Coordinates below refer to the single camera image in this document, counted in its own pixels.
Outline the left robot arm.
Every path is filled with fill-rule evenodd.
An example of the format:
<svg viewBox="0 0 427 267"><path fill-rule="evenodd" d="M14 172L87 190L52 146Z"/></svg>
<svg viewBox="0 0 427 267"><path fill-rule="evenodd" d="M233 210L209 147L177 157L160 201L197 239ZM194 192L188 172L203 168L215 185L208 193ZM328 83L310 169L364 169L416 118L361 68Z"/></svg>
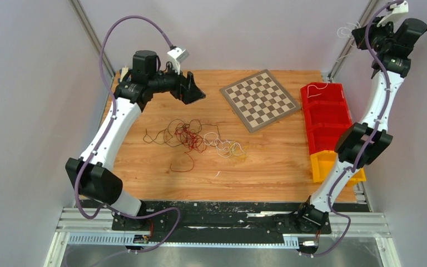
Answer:
<svg viewBox="0 0 427 267"><path fill-rule="evenodd" d="M192 72L183 75L181 62L188 51L171 47L166 69L160 70L160 58L154 51L136 51L132 68L121 77L110 110L88 148L79 158L69 158L65 169L76 196L85 196L107 205L115 214L126 218L134 230L146 227L148 216L143 201L123 189L123 182L113 172L117 153L133 123L156 93L170 93L189 105L205 98L195 84Z"/></svg>

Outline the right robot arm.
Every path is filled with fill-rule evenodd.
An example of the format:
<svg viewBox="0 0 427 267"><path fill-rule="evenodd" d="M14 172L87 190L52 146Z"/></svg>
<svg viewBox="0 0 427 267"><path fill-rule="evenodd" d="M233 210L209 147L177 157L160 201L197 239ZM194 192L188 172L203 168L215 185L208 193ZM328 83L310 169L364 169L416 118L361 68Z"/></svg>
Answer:
<svg viewBox="0 0 427 267"><path fill-rule="evenodd" d="M293 217L302 233L325 226L332 205L348 181L370 165L391 144L388 133L390 110L396 93L411 67L409 55L417 40L427 32L427 24L416 18L405 19L397 30L392 21L378 17L367 26L352 31L356 46L373 57L371 98L359 122L353 123L339 138L337 157L325 181L300 204Z"/></svg>

